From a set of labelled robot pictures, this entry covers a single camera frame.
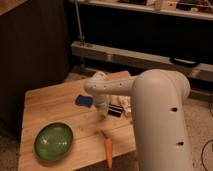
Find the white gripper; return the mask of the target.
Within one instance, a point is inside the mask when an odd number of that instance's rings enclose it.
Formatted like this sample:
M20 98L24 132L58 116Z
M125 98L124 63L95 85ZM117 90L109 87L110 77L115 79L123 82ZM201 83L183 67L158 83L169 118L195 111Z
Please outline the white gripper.
M97 112L103 117L106 117L108 114L109 101L110 98L108 95L97 95L94 97L94 106Z

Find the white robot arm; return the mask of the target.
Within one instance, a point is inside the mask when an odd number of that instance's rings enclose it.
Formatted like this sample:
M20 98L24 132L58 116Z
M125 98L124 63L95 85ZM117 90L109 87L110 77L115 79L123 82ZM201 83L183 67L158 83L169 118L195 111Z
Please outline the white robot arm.
M190 84L177 71L151 69L138 76L109 80L98 72L84 89L96 107L110 95L129 96L140 171L194 171L183 100Z

